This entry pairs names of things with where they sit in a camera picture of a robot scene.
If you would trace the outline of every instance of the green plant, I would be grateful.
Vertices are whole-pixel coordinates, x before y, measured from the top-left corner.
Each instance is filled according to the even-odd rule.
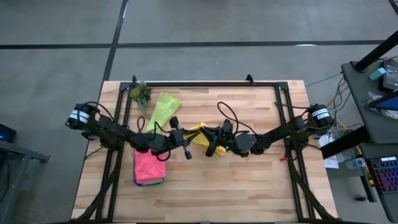
[[[145,81],[139,81],[137,82],[137,85],[137,87],[130,91],[130,96],[135,102],[137,102],[138,108],[144,112],[145,117],[150,118],[147,108],[153,88],[147,86]]]

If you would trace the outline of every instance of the wooden table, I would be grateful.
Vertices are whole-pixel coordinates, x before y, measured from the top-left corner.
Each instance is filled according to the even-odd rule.
[[[288,83],[292,104],[308,106],[304,82]],[[105,82],[99,99],[112,114],[119,84],[120,82]],[[209,126],[221,125],[225,117],[217,110],[216,104],[219,101],[229,104],[239,120],[258,133],[265,133],[280,125],[274,105],[275,92],[270,87],[155,87],[150,103],[152,110],[160,92],[170,93],[182,100],[182,107],[175,115],[184,128],[196,126],[201,121]],[[121,119],[124,105],[125,103],[122,104]],[[295,110],[295,114],[301,112],[302,110]],[[129,126],[134,131],[137,131],[139,115],[142,113],[133,103]],[[87,153],[97,148],[99,142],[93,141],[88,146]],[[215,154],[209,158],[205,156],[206,147],[195,144],[191,144],[190,150],[193,159],[189,161],[182,148],[172,151],[171,158],[167,161],[164,183],[138,187],[132,179],[132,148],[125,144],[114,222],[297,221],[289,170],[287,164],[279,160],[285,153],[282,141],[274,143],[261,156],[250,155],[247,158],[232,153],[224,156]],[[85,161],[72,218],[82,214],[98,193],[105,157],[104,149]],[[321,152],[307,147],[303,157],[311,190],[328,212],[336,217]],[[104,204],[105,211],[108,210],[108,198]],[[307,214],[302,192],[300,198],[304,214]]]

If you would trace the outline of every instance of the pink towel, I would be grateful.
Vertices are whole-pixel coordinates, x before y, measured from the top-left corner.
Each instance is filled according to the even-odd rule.
[[[134,178],[137,184],[145,184],[166,177],[166,162],[160,162],[150,153],[140,153],[134,150]],[[159,157],[165,159],[167,153]]]

